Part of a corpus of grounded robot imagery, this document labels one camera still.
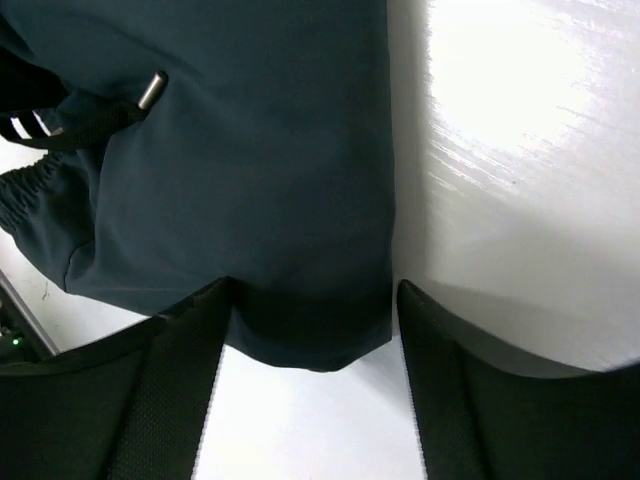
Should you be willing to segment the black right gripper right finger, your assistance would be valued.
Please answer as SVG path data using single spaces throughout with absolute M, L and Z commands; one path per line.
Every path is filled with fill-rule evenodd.
M 402 281 L 397 309 L 430 479 L 635 479 L 639 366 L 531 354 Z

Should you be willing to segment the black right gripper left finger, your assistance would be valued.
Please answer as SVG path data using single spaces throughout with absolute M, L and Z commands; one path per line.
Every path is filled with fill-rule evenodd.
M 5 479 L 188 479 L 231 313 L 221 279 L 168 312 L 1 368 Z

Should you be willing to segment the dark navy shorts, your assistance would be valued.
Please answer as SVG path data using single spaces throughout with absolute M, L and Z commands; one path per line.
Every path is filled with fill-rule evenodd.
M 383 1 L 5 1 L 1 226 L 70 294 L 170 313 L 234 281 L 228 343 L 339 370 L 391 337 L 395 217 Z

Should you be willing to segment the aluminium table edge rail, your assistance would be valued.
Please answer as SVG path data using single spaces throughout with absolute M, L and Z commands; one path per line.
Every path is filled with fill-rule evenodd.
M 60 350 L 1 272 L 1 363 L 40 361 Z

